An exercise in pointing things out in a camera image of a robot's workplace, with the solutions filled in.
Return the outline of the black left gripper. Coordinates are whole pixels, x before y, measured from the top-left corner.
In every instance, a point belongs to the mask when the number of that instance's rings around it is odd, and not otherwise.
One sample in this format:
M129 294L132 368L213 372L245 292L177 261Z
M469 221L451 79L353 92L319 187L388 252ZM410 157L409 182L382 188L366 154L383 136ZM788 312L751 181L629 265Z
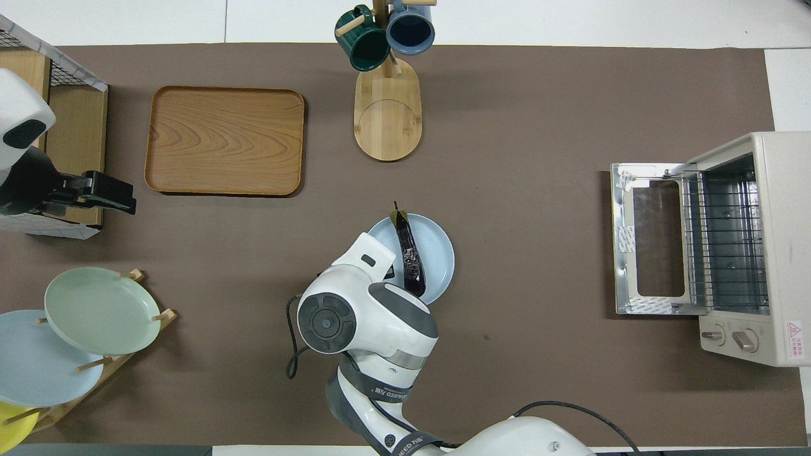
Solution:
M30 147L11 167L2 184L1 213L20 215L42 211L43 215L54 219L76 219L77 211L86 208L86 203L78 201L75 191L64 190L64 184L74 178L72 174L58 172L49 156L39 148ZM85 199L109 210L136 213L133 185L99 171L85 173Z

